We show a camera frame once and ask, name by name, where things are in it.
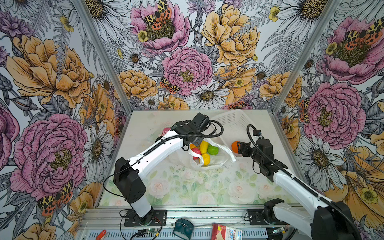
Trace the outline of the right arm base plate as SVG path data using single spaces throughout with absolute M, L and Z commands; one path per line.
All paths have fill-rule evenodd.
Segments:
M 262 209 L 248 209 L 247 218 L 251 226 L 269 225 Z

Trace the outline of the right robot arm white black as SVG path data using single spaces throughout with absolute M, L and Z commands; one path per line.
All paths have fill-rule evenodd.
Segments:
M 266 223 L 287 223 L 313 240 L 362 238 L 349 207 L 320 195 L 289 172 L 286 165 L 274 160 L 273 145 L 268 139 L 260 138 L 250 143 L 234 142 L 232 150 L 243 157 L 250 157 L 265 177 L 282 187 L 304 207 L 301 211 L 281 199 L 270 200 L 264 204 L 261 213 Z

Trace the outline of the red white cardboard box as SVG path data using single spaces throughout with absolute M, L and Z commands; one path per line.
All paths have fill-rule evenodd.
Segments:
M 214 223 L 211 240 L 242 240 L 243 231 L 226 225 Z

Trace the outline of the aluminium front rail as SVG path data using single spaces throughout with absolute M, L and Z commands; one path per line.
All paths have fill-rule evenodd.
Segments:
M 157 206 L 154 210 L 167 210 L 167 221 L 164 227 L 125 227 L 124 221 L 129 209 L 97 208 L 86 212 L 79 226 L 77 240 L 94 240 L 102 230 L 107 230 L 106 240 L 129 240 L 139 230 L 160 229 L 158 236 L 139 236 L 140 240 L 151 240 L 156 236 L 158 240 L 177 240 L 173 234 L 175 222 L 187 219 L 194 226 L 193 240 L 209 240 L 212 235 L 213 224 L 226 225 L 243 231 L 244 240 L 288 239 L 289 234 L 274 235 L 278 228 L 286 228 L 293 232 L 291 225 L 278 222 L 274 225 L 251 226 L 247 218 L 248 209 L 264 209 L 264 205 L 232 205 L 232 206 Z

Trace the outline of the green tape roll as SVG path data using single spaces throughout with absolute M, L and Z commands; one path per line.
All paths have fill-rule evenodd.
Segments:
M 195 226 L 187 219 L 178 219 L 175 222 L 173 234 L 182 240 L 191 240 Z

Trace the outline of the aluminium corner post left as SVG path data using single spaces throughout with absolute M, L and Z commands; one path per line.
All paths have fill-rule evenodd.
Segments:
M 118 78 L 118 74 L 113 66 L 113 63 L 111 62 L 111 59 L 109 58 L 108 52 L 104 46 L 103 40 L 99 33 L 97 33 L 98 28 L 94 24 L 94 21 L 92 19 L 92 16 L 88 10 L 88 7 L 85 3 L 85 1 L 75 1 L 74 6 L 80 15 L 80 18 L 83 22 L 84 27 L 86 28 L 90 40 L 92 40 L 100 59 L 102 60 L 102 63 L 111 78 L 111 81 L 117 91 L 117 94 L 119 95 L 119 98 L 123 104 L 123 107 L 127 113 L 127 115 L 130 117 L 133 113 L 132 106 L 126 96 L 126 93 L 122 87 L 122 84 Z

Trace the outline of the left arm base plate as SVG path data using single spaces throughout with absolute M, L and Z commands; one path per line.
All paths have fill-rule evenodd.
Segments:
M 144 217 L 134 210 L 129 210 L 125 216 L 125 227 L 164 227 L 167 221 L 167 210 L 151 210 Z

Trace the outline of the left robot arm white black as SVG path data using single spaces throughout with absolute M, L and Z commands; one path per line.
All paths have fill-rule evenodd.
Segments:
M 143 224 L 153 216 L 153 207 L 145 196 L 147 188 L 143 179 L 173 152 L 190 144 L 201 143 L 204 139 L 203 132 L 210 124 L 208 116 L 198 113 L 192 120 L 175 123 L 143 153 L 128 160 L 121 157 L 116 161 L 113 183 Z

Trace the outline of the white plastic bag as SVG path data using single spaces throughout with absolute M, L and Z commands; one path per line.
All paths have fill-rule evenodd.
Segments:
M 231 149 L 212 139 L 204 139 L 199 146 L 189 144 L 187 151 L 177 150 L 170 159 L 175 164 L 195 171 L 221 169 L 227 163 L 236 162 Z

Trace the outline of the red toy fruit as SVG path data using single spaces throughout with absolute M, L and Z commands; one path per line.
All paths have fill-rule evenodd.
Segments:
M 199 148 L 193 148 L 192 151 L 194 153 L 198 154 L 199 156 L 202 155 Z M 199 157 L 193 157 L 193 160 L 200 160 L 200 158 Z

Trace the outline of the aluminium corner post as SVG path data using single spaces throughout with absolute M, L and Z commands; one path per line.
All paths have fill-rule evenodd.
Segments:
M 293 87 L 294 83 L 296 82 L 296 79 L 298 78 L 302 67 L 306 63 L 306 60 L 311 55 L 310 50 L 312 50 L 317 41 L 320 39 L 323 31 L 329 26 L 329 22 L 331 21 L 332 16 L 336 12 L 339 4 L 342 1 L 335 0 L 335 1 L 328 1 L 323 13 L 320 16 L 319 21 L 315 25 L 314 31 L 309 34 L 308 40 L 306 44 L 304 45 L 303 50 L 300 52 L 299 58 L 297 62 L 295 63 L 292 71 L 290 72 L 290 75 L 282 88 L 281 93 L 277 97 L 273 107 L 272 107 L 272 113 L 276 114 L 281 104 L 285 101 L 286 97 L 290 93 L 291 88 Z
M 80 15 L 80 18 L 83 22 L 84 27 L 86 28 L 90 40 L 92 40 L 100 59 L 102 60 L 102 63 L 111 78 L 111 81 L 117 91 L 117 94 L 119 95 L 119 98 L 123 104 L 123 107 L 127 113 L 127 115 L 130 117 L 133 113 L 132 106 L 126 96 L 126 93 L 122 87 L 122 84 L 118 78 L 118 74 L 113 66 L 113 63 L 111 62 L 111 59 L 109 58 L 108 52 L 104 46 L 103 40 L 99 33 L 97 33 L 98 28 L 94 24 L 94 21 L 92 19 L 92 16 L 88 10 L 88 7 L 85 3 L 85 1 L 75 1 L 74 6 Z

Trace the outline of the yellow toy fruit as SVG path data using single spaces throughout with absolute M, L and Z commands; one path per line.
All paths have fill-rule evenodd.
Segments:
M 208 166 L 211 162 L 211 157 L 209 154 L 205 153 L 205 154 L 202 154 L 202 160 L 203 160 L 203 165 L 204 166 Z

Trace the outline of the green toy fruit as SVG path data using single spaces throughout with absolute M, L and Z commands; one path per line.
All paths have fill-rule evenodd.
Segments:
M 207 153 L 211 156 L 216 156 L 219 153 L 219 147 L 209 145 L 207 149 Z

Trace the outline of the white perforated plastic basket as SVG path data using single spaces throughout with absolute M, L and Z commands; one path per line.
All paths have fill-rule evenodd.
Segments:
M 256 124 L 247 116 L 243 110 L 230 110 L 214 116 L 214 120 L 218 121 L 224 127 L 224 133 L 220 136 L 225 145 L 231 145 L 234 141 L 249 143 L 247 135 L 247 125 Z

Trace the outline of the aluminium corner post right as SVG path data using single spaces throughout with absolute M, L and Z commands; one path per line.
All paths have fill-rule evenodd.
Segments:
M 281 93 L 277 97 L 273 107 L 272 107 L 272 113 L 276 114 L 281 104 L 285 101 L 286 97 L 290 93 L 291 88 L 293 87 L 294 83 L 296 82 L 296 79 L 298 78 L 302 67 L 306 63 L 306 60 L 311 55 L 310 50 L 312 50 L 317 41 L 320 39 L 323 31 L 329 26 L 329 22 L 331 21 L 332 16 L 336 12 L 339 4 L 342 1 L 335 0 L 335 1 L 328 1 L 323 13 L 320 16 L 319 21 L 315 25 L 314 31 L 309 34 L 308 40 L 306 44 L 304 45 L 303 50 L 300 52 L 299 58 L 297 62 L 295 63 L 292 71 L 290 72 L 290 75 L 282 88 Z

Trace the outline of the orange toy fruit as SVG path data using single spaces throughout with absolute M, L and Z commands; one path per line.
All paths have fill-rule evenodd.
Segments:
M 239 141 L 234 141 L 231 145 L 232 151 L 234 154 L 238 155 L 239 154 L 239 146 L 240 142 Z

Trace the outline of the green circuit board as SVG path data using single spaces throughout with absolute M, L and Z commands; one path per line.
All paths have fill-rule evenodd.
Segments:
M 146 235 L 156 235 L 159 232 L 160 229 L 153 228 L 153 229 L 143 229 L 138 231 L 139 236 L 146 236 Z

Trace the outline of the red handled tool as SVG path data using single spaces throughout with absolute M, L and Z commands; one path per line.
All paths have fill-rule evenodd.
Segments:
M 102 230 L 96 237 L 96 240 L 104 240 L 107 236 L 107 230 Z

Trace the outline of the yellow toy banana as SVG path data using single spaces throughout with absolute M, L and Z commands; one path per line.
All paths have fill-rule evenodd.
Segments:
M 207 154 L 208 153 L 209 145 L 210 144 L 208 142 L 206 142 L 206 141 L 202 141 L 201 142 L 201 144 L 199 146 L 201 154 Z

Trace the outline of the plush doll pink striped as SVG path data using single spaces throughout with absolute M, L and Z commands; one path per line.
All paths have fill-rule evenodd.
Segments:
M 161 136 L 162 136 L 162 137 L 165 136 L 165 135 L 168 133 L 168 131 L 170 131 L 170 129 L 171 129 L 171 128 L 164 128 L 163 131 L 162 131 Z

